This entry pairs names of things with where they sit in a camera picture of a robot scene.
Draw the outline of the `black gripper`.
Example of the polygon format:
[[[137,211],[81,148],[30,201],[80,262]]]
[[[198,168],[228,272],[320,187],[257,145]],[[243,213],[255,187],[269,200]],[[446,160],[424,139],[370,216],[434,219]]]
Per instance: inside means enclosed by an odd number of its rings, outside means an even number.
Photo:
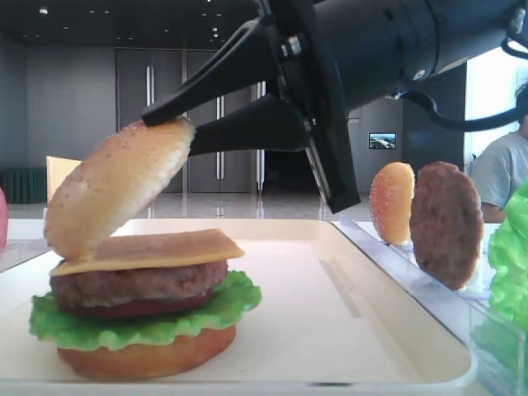
[[[342,80],[310,1],[256,1],[259,17],[242,24],[175,92],[142,113],[160,125],[225,94],[278,78],[268,94],[196,128],[191,156],[305,149],[321,197],[338,213],[361,202],[351,154]]]

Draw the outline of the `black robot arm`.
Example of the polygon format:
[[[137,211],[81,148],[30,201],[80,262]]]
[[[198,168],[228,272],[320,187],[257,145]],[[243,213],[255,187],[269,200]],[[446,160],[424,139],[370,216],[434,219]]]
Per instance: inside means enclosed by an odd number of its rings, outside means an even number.
[[[241,25],[174,93],[144,109],[160,125],[199,105],[269,82],[272,91],[217,121],[200,125],[191,153],[247,149],[307,153],[332,212],[356,205],[348,113],[380,97],[418,104],[459,132],[490,130],[526,112],[520,104],[477,120],[448,120],[416,90],[496,47],[523,43],[524,1],[259,1]]]

